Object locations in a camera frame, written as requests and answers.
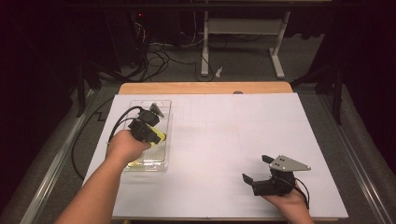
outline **white paper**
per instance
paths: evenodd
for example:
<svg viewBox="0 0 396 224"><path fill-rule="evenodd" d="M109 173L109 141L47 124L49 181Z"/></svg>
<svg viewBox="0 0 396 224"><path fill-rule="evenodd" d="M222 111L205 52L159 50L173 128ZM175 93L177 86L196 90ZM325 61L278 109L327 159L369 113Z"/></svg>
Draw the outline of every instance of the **white paper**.
<svg viewBox="0 0 396 224"><path fill-rule="evenodd" d="M87 178L103 161L111 129L130 102L150 99L172 101L169 167L123 173L113 217L281 217L242 179L269 179L262 155L281 154L312 167L294 173L308 187L312 217L347 217L296 93L117 95Z"/></svg>

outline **hand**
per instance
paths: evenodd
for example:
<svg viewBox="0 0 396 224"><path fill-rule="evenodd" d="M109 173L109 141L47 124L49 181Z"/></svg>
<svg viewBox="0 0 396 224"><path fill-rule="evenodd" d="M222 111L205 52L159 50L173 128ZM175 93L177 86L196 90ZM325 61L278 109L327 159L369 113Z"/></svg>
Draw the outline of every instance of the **hand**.
<svg viewBox="0 0 396 224"><path fill-rule="evenodd" d="M314 223L306 208L304 196L296 189L283 196L266 195L262 197L276 206L289 223Z"/></svg>
<svg viewBox="0 0 396 224"><path fill-rule="evenodd" d="M134 139L129 130L121 130L111 139L107 147L106 160L116 161L121 167L128 162L137 160L150 143L142 143Z"/></svg>

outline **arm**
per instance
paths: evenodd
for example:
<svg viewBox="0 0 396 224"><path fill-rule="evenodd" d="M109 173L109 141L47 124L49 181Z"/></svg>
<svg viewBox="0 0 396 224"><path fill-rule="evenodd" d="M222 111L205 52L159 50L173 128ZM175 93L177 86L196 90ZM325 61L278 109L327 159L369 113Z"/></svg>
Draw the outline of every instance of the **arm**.
<svg viewBox="0 0 396 224"><path fill-rule="evenodd" d="M314 221L306 208L304 197L297 190L279 197L277 195L262 196L272 203L283 217L291 224L312 224Z"/></svg>
<svg viewBox="0 0 396 224"><path fill-rule="evenodd" d="M106 158L56 223L110 223L123 168L140 157L149 143L136 141L129 131L114 135Z"/></svg>

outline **metal frame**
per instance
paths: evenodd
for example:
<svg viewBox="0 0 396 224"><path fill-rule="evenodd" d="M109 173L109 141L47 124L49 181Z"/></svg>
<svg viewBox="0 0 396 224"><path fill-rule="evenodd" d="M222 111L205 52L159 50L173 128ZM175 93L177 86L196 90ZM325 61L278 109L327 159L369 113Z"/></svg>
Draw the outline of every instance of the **metal frame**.
<svg viewBox="0 0 396 224"><path fill-rule="evenodd" d="M209 19L208 11L205 12L204 21L204 46L202 51L202 62L201 62L201 76L207 77L209 75L209 48L207 46L209 34L245 34L245 35L276 35L276 45L274 48L269 49L271 59L276 71L276 76L279 79L285 78L283 73L282 65L278 57L280 45L282 43L283 35L285 34L286 27L288 26L290 12L286 11L283 15L283 19L280 20L219 20ZM248 29L238 27L241 21L250 22ZM274 25L277 26L276 32L273 30Z"/></svg>
<svg viewBox="0 0 396 224"><path fill-rule="evenodd" d="M332 0L297 0L297 1L278 1L278 2L254 2L254 3L240 3L240 2L227 2L227 3L188 3L188 4L65 4L64 8L73 10L195 10L195 11L211 11L211 10L324 10L324 11L337 11L352 8L365 7L364 1L359 3L343 3Z"/></svg>
<svg viewBox="0 0 396 224"><path fill-rule="evenodd" d="M326 110L329 119L332 121L332 126L337 131L338 136L344 145L346 160L350 165L350 168L354 175L356 176L357 181L361 185L361 191L367 199L367 202L370 204L373 213L376 217L376 220L380 224L385 223L393 223L393 220L383 204L381 197L378 194L378 190L375 187L370 176L367 174L366 168L364 168L364 164L361 163L361 156L359 156L359 149L354 148L347 138L347 134L344 131L344 128L341 125L338 125L337 120L335 120L332 116L332 105L329 102L329 99L326 95L320 95L319 97L320 103Z"/></svg>
<svg viewBox="0 0 396 224"><path fill-rule="evenodd" d="M42 180L40 187L38 187L37 192L35 193L35 197L31 201L29 207L26 209L25 214L21 220L21 224L29 224L29 223L37 223L39 219L39 215L43 210L45 203L47 202L48 197L50 196L52 189L54 188L56 181L58 180L59 175L61 174L62 169L64 168L64 163L66 162L67 156L73 146L73 143L76 141L78 132L82 127L82 124L86 118L86 112L91 108L97 92L90 90L87 94L87 107L85 107L85 111L81 113L81 116L75 121L73 129L70 131L70 134L64 140L64 144L62 148L59 149L55 158L52 161L44 179Z"/></svg>

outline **transparent box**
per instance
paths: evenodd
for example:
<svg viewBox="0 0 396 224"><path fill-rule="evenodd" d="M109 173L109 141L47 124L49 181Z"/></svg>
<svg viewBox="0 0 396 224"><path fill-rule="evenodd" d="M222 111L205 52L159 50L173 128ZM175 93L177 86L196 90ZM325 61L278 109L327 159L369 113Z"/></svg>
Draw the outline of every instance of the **transparent box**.
<svg viewBox="0 0 396 224"><path fill-rule="evenodd" d="M152 104L156 104L161 112L163 118L159 117L160 122L155 125L154 128L162 133L166 134L164 141L161 141L158 145L152 146L150 149L145 150L142 156L136 161L128 163L124 168L124 171L166 171L169 163L169 140L172 122L171 120L171 104L170 100L133 100L131 101L130 107L141 106L144 109L149 110ZM137 118L139 110L132 110L127 118ZM128 125L131 122L125 122L124 128L129 129Z"/></svg>

